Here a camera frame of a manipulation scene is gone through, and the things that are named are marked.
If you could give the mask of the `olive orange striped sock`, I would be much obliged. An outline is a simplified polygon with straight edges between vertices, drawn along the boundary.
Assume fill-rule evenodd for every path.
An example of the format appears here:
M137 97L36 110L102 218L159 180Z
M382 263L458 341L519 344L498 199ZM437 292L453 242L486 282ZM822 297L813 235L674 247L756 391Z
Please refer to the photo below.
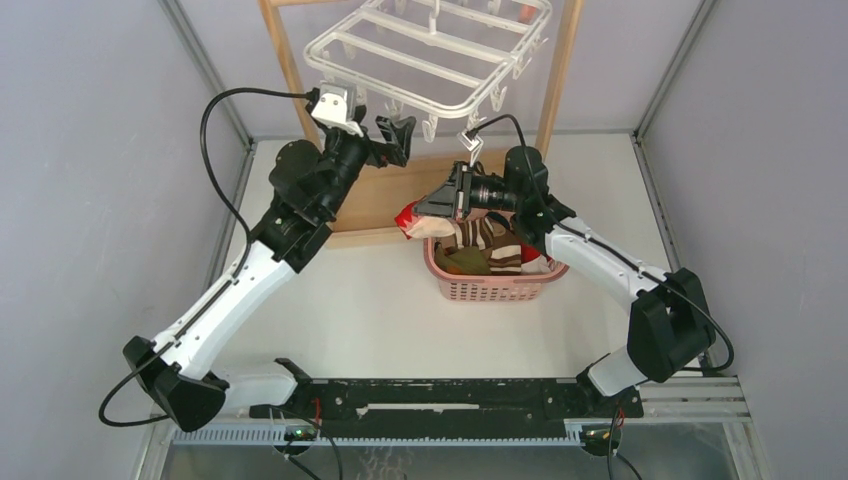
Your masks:
M460 276L488 276L492 274L488 259L477 247L434 251L434 263L445 273Z

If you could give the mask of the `brown white striped sock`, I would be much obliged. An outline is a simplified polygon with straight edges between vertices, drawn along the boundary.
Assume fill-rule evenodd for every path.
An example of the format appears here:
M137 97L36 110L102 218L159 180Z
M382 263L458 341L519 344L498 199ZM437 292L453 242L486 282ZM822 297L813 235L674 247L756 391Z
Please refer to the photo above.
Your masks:
M519 275L522 272L522 244L513 233L509 220L499 212L454 225L454 232L441 237L438 244L445 254L465 248L477 248L488 262L493 275Z

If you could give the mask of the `white plastic clip hanger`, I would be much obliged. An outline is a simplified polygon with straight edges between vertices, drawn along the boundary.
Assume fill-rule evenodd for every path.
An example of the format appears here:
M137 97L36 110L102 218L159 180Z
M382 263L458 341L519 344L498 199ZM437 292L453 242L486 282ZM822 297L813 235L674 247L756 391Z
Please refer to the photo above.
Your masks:
M304 48L328 80L417 112L426 141L442 120L498 112L547 40L548 1L366 1Z

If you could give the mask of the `red santa sock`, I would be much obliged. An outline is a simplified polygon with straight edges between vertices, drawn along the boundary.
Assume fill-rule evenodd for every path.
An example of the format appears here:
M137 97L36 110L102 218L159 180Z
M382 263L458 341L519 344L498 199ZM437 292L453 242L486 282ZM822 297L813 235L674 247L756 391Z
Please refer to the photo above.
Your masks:
M537 249L533 246L527 244L521 244L521 264L528 264L535 262L537 258L543 256Z

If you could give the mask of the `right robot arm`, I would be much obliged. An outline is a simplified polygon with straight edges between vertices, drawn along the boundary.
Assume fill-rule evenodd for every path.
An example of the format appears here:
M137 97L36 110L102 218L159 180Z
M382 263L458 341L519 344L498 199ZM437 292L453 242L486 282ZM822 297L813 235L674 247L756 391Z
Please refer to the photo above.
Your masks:
M510 213L514 233L539 253L603 288L629 315L624 346L578 376L579 406L605 415L622 391L662 383L711 347L718 329L699 277L686 268L666 272L618 250L550 192L541 153L516 146L502 174L483 174L463 161L413 210L426 217L461 220L474 209Z

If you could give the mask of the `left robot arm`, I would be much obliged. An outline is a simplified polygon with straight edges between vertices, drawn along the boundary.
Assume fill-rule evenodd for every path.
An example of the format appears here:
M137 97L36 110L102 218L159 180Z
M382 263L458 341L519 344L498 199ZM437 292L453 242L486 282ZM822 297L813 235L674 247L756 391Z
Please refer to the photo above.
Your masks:
M294 367L273 362L221 374L211 367L255 310L320 251L363 167L405 167L415 118L376 122L382 142L330 128L323 148L305 139L284 145L269 174L270 206L249 231L241 257L169 328L124 346L142 390L182 431L257 405L276 405L290 417L310 409L307 376Z

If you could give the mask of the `wooden hanger stand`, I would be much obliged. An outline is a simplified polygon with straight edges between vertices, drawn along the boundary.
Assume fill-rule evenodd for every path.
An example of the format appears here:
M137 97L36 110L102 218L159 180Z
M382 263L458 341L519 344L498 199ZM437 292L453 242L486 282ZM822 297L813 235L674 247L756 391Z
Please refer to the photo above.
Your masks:
M274 48L283 77L287 87L297 92L304 90L304 85L297 68L295 53L290 39L286 33L281 8L295 5L313 5L340 1L258 1L268 34ZM526 66L532 61L535 51L546 41L541 39L543 30L552 17L553 7L549 1L513 1L516 4L532 6L538 10L536 17L529 24L508 20L495 13L477 11L464 4L444 4L440 1L414 1L425 5L431 10L441 8L448 14L458 18L464 18L467 22L476 22L488 25L490 28L499 28L505 31L521 34L521 39L516 40L514 48L509 52L494 47L488 47L479 42L461 39L448 35L437 28L438 15L433 14L433 27L403 20L401 17L386 13L381 9L384 1L365 1L360 7L342 20L333 25L314 41L311 41L303 50L304 60L308 65L319 69L329 81L338 77L346 81L344 86L353 85L354 97L362 102L367 102L367 93L373 92L389 99L391 105L409 105L427 114L422 121L422 133L427 142L435 139L438 120L466 118L470 119L468 125L473 125L471 120L483 120L478 118L479 106L486 98L492 102L492 110L502 107L504 92L500 83L506 75L512 72L513 78L518 79ZM551 137L553 135L553 124L559 110L561 96L567 76L567 70L573 51L578 25L584 1L565 1L563 12L559 20L559 28L555 43L550 75L548 78L545 100L542 106L539 128L536 132L535 148L545 159L548 153ZM347 34L353 25L367 21L373 25L390 30L398 35L415 39L416 41L442 50L450 51L456 55L464 55L468 58L476 58L480 61L491 63L490 74L484 79L462 74L455 69L448 70L441 64L426 63L420 56L413 56L404 52L391 49L383 43L366 41L362 37ZM455 105L444 105L435 102L429 97L419 95L409 88L401 88L395 83L378 81L373 75L369 76L360 70L342 67L334 63L323 53L325 43L339 41L347 45L345 51L350 47L368 51L372 55L378 55L389 59L398 65L403 65L407 70L417 69L432 76L438 76L452 81L458 85L465 86L469 91L467 99ZM330 240L334 248L352 246L354 244L376 244L377 240L347 240L348 238L369 238L372 236L395 235L389 234L389 221L395 216L393 212L399 211L401 207L418 198L425 193L425 187L435 187L436 174L446 174L453 160L459 159L458 152L453 155L429 155L418 156L412 160L412 167L389 166L380 169L366 170L360 174L357 182L353 184L352 190L341 206L340 220L334 222L334 235L336 238Z

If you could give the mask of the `pink laundry basket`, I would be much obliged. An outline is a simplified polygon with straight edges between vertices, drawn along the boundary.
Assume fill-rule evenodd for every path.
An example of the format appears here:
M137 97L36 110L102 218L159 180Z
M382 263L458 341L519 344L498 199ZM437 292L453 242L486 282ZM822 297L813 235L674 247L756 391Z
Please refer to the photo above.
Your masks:
M490 211L475 209L472 211L471 217L466 220L482 217ZM495 212L504 215L510 223L510 213ZM451 275L443 272L434 263L434 251L440 246L438 244L439 239L428 238L424 241L425 265L436 278L442 296L452 301L513 302L532 300L541 293L547 284L562 278L569 271L569 267L566 264L543 255L542 257L548 259L551 266L554 267L554 270L546 275L523 275L522 272L519 275Z

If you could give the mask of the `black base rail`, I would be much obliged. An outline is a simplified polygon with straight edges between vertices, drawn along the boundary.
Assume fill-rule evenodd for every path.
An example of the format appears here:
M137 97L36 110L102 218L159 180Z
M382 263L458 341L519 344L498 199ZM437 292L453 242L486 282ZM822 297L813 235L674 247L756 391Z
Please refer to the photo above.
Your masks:
M307 417L336 440L531 440L563 438L568 421L643 417L639 394L594 398L573 379L315 379L253 419Z

